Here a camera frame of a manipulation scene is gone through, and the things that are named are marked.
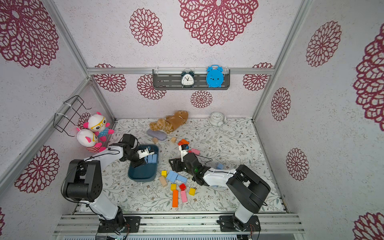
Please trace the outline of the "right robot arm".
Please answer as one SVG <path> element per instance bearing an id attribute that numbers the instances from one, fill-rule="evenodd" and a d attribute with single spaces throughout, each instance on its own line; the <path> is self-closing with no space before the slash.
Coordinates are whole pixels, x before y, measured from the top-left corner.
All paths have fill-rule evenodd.
<path id="1" fill-rule="evenodd" d="M 245 165 L 232 170 L 218 170 L 200 163 L 198 156 L 187 153 L 181 159 L 170 159 L 170 166 L 176 173 L 186 172 L 200 186 L 226 187 L 240 205 L 234 214 L 235 224 L 247 224 L 257 214 L 271 191 L 271 187 Z"/>

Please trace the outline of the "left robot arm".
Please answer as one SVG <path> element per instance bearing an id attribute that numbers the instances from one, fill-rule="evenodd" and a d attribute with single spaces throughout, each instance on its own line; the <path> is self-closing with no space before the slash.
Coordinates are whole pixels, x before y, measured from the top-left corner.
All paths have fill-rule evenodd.
<path id="1" fill-rule="evenodd" d="M 119 207 L 103 193 L 102 171 L 117 160 L 129 161 L 133 167 L 145 165 L 145 160 L 138 153 L 139 146 L 135 136 L 124 134 L 118 143 L 111 144 L 100 153 L 71 161 L 61 186 L 64 199 L 86 205 L 104 222 L 121 220 L 123 215 L 118 213 Z"/>

